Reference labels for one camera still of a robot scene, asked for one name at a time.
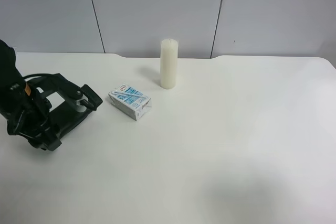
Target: white candle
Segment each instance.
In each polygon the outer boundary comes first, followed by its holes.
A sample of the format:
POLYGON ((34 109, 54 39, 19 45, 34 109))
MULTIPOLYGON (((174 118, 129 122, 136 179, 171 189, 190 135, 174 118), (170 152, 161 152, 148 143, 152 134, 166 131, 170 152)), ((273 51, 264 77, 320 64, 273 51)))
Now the white candle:
POLYGON ((178 42, 165 39, 161 42, 161 87, 172 89, 176 85, 178 42))

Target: tabletop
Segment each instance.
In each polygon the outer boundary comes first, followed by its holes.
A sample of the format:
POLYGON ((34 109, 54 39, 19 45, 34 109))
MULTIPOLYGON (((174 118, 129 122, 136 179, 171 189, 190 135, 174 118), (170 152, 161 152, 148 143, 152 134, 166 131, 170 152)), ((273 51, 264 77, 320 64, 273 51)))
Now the tabletop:
POLYGON ((336 223, 336 70, 321 58, 160 60, 18 53, 22 75, 60 72, 104 100, 54 152, 0 118, 0 223, 336 223), (134 121, 122 83, 152 97, 134 121))

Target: small carton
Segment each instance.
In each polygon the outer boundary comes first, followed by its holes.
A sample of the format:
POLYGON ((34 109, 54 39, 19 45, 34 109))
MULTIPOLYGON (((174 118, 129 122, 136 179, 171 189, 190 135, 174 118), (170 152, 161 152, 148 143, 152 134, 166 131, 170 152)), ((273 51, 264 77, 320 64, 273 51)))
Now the small carton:
POLYGON ((112 90, 109 97, 115 107, 136 121, 152 108, 152 99, 149 96, 127 84, 112 90))

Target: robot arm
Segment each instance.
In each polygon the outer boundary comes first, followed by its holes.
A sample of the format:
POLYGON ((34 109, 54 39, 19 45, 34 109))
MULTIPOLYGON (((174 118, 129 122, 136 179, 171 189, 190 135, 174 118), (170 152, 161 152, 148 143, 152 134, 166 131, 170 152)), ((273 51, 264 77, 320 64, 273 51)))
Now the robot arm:
POLYGON ((59 73, 22 77, 15 60, 14 49, 0 40, 0 114, 7 120, 7 132, 23 136, 35 148, 53 151, 102 100, 86 84, 80 88, 59 73), (55 92, 65 101, 50 112, 47 97, 55 92))

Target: white wall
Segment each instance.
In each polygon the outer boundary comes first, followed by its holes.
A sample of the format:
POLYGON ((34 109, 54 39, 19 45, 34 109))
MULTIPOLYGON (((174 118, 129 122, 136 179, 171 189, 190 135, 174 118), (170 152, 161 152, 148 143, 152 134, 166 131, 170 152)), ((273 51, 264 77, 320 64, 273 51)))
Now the white wall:
POLYGON ((221 0, 93 0, 106 52, 159 57, 160 41, 179 56, 209 58, 221 0))
POLYGON ((335 31, 335 0, 223 0, 213 57, 314 55, 335 31))
POLYGON ((0 0, 0 39, 25 52, 103 52, 91 0, 0 0))

